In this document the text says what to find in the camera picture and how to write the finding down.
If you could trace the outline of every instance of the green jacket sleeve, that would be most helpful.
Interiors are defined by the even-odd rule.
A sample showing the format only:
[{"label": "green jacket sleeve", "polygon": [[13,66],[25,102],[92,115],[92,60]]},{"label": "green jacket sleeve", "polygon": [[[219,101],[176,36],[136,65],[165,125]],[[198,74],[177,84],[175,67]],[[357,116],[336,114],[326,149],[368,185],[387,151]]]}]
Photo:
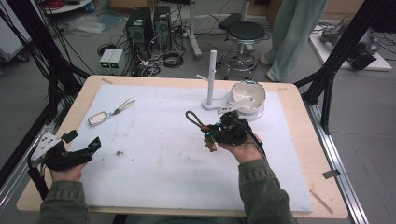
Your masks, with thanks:
[{"label": "green jacket sleeve", "polygon": [[89,223],[89,209],[85,204],[81,182],[59,181],[52,183],[49,194],[40,207],[37,224]]},{"label": "green jacket sleeve", "polygon": [[280,188],[268,161],[239,165],[239,192],[249,224],[297,223],[289,209],[289,195]]}]

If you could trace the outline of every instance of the keychain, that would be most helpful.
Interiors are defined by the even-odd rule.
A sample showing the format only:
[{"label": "keychain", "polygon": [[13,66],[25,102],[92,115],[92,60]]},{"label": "keychain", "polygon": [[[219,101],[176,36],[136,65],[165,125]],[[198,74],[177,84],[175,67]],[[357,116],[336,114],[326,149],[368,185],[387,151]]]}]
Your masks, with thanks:
[{"label": "keychain", "polygon": [[131,99],[125,101],[122,105],[120,105],[120,107],[117,108],[116,110],[114,110],[113,113],[106,113],[105,111],[102,111],[102,112],[97,113],[93,116],[90,116],[88,118],[88,122],[91,124],[92,127],[96,126],[96,125],[102,123],[103,121],[109,119],[111,116],[118,115],[122,110],[133,105],[134,102],[135,102],[135,100],[131,98]]}]

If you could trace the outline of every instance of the floor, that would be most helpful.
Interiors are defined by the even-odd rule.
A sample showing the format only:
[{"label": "floor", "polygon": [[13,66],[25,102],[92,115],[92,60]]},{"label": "floor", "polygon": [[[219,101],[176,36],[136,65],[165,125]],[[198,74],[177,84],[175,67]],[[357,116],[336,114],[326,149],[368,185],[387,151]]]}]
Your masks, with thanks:
[{"label": "floor", "polygon": [[[74,47],[95,74],[102,74],[97,54],[99,46],[114,41],[116,35],[122,35],[123,20],[110,18],[106,12],[106,4],[98,7],[93,13],[99,20],[106,21],[107,28],[100,35],[92,35],[73,31],[66,35],[67,40]],[[76,10],[59,15],[59,24],[65,24],[81,15],[87,15],[85,10]],[[248,20],[266,24],[263,17],[250,16]],[[213,17],[202,16],[196,19],[197,27],[211,28],[214,26]],[[222,33],[219,29],[213,33]],[[394,35],[387,35],[396,40]],[[199,46],[203,52],[201,60],[196,61],[192,55],[191,45],[184,41],[187,52],[183,56],[184,64],[180,68],[164,68],[155,77],[196,78],[196,75],[207,76],[209,65],[209,51],[218,51],[218,58],[235,45],[224,41],[224,35],[198,36]],[[264,40],[254,45],[255,57],[271,47],[271,40]],[[388,47],[393,52],[394,46]],[[73,64],[89,72],[76,54],[69,49]],[[388,59],[396,59],[396,55],[381,49],[379,54]],[[394,68],[395,61],[388,61]],[[225,69],[222,66],[216,73],[216,79],[222,79]],[[313,47],[306,45],[303,55],[292,71],[287,83],[294,83],[307,77],[321,67],[320,60]],[[253,79],[269,81],[264,73],[269,66],[258,64]],[[35,63],[14,60],[0,68],[0,165],[3,166],[14,148],[22,140],[38,115],[47,104],[48,82],[39,73]],[[231,74],[230,80],[239,80],[241,75]],[[396,101],[394,87],[396,86],[396,72],[356,71],[340,69],[336,75],[332,93],[332,107],[330,115],[330,131],[341,159],[346,167],[349,178],[359,197],[367,219],[371,223],[396,223]],[[307,86],[301,87],[303,93]],[[18,211],[16,201],[28,178],[25,177],[19,186],[16,186],[14,195],[8,202],[1,205],[0,224],[28,223],[36,220],[37,213]],[[92,214],[92,223],[111,223],[112,214]],[[299,219],[300,223],[352,223],[349,219],[323,220]]]}]

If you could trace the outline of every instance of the wooden table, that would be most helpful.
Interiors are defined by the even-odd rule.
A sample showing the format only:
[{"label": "wooden table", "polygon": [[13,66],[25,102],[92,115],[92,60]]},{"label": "wooden table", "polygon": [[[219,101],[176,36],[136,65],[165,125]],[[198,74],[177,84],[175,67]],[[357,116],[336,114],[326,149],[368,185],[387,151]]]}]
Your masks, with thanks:
[{"label": "wooden table", "polygon": [[[216,89],[230,90],[235,82],[217,80]],[[78,128],[85,114],[92,104],[96,92],[101,85],[134,85],[153,87],[176,88],[207,88],[207,82],[201,79],[178,79],[157,77],[107,77],[92,76],[84,84],[78,98],[73,103],[58,133],[69,133]],[[286,122],[289,125],[290,135],[300,161],[306,185],[310,192],[313,204],[312,213],[293,213],[296,217],[311,218],[347,218],[348,211],[343,197],[333,178],[325,179],[323,173],[331,170],[311,120],[305,110],[297,88],[292,84],[261,83],[266,91],[277,92]],[[37,211],[41,199],[30,181],[18,200],[17,207],[23,211]],[[163,214],[180,216],[225,216],[241,217],[243,214],[227,211],[193,211],[175,209],[150,209],[150,208],[117,208],[117,207],[91,207],[91,211],[99,213],[127,213],[127,214]]]}]

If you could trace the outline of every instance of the person's right hand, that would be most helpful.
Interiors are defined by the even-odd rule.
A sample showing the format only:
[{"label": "person's right hand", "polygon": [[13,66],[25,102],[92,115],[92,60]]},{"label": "person's right hand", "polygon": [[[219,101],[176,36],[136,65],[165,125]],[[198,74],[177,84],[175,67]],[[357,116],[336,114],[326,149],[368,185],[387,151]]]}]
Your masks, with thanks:
[{"label": "person's right hand", "polygon": [[[259,142],[262,141],[257,134],[254,135]],[[218,143],[218,146],[229,150],[240,164],[248,161],[263,160],[262,154],[257,149],[256,144],[254,144],[253,139],[250,136],[242,145]]]},{"label": "person's right hand", "polygon": [[64,171],[50,170],[52,182],[56,181],[79,181],[81,178],[81,170],[87,163],[83,163]]}]

